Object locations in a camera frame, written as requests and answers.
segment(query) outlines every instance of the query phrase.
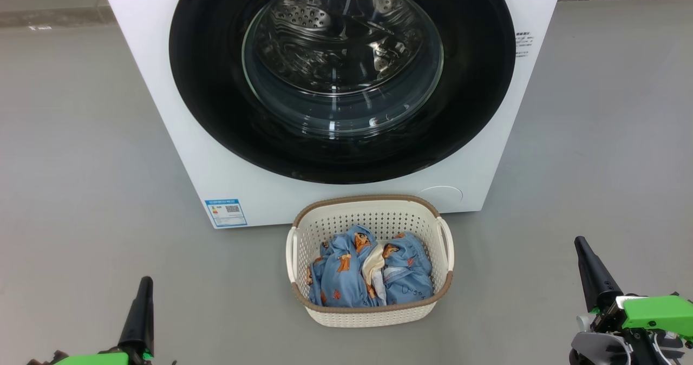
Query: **white cloth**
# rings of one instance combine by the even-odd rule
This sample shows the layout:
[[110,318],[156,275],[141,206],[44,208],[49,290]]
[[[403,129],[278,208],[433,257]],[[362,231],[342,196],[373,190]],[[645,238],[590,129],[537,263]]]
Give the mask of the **white cloth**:
[[373,247],[371,254],[368,254],[361,268],[361,275],[364,281],[366,281],[366,288],[371,286],[375,290],[376,296],[383,302],[382,305],[386,305],[385,286],[383,283],[384,266],[383,245],[378,244]]

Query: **clothes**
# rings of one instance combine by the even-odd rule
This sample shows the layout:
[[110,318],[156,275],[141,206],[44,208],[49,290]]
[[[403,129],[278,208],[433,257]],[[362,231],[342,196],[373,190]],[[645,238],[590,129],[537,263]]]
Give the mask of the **clothes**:
[[390,304],[421,301],[433,296],[431,266],[421,241],[403,232],[384,245],[383,280]]
[[378,244],[373,247],[371,254],[366,257],[361,268],[361,275],[366,281],[366,291],[371,299],[376,299],[378,305],[386,305],[385,286],[383,284],[383,246]]
[[310,300],[327,307],[377,306],[377,300],[368,295],[361,275],[363,262],[377,244],[366,227],[354,225],[346,234],[335,235],[327,247],[322,245],[322,259],[312,263]]

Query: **white basket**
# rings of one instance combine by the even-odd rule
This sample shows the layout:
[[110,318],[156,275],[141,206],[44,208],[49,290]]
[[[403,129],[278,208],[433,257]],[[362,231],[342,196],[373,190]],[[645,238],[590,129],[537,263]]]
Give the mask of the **white basket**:
[[[414,303],[371,308],[334,308],[310,303],[307,268],[322,241],[354,224],[379,241],[409,231],[421,240],[433,265],[433,297]],[[428,315],[453,280],[455,249],[448,224],[429,202],[413,195],[361,195],[309,205],[286,239],[286,269],[294,293],[310,316],[329,327],[376,327],[419,320]]]

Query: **front-loading washing machine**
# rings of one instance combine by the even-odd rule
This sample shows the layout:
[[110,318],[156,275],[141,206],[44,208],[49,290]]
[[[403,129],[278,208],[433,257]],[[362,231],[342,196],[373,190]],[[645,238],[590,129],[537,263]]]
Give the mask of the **front-loading washing machine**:
[[109,0],[218,229],[480,210],[557,0]]

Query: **black round door frame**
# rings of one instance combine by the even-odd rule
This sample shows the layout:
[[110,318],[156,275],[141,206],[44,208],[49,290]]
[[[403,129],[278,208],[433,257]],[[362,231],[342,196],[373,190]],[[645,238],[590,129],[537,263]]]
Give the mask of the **black round door frame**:
[[417,172],[472,140],[512,80],[515,33],[504,0],[413,0],[438,27],[445,52],[440,83],[428,102],[372,137],[305,135],[269,113],[243,75],[243,35],[268,1],[180,0],[169,54],[176,86],[201,126],[235,155],[270,172],[335,184]]

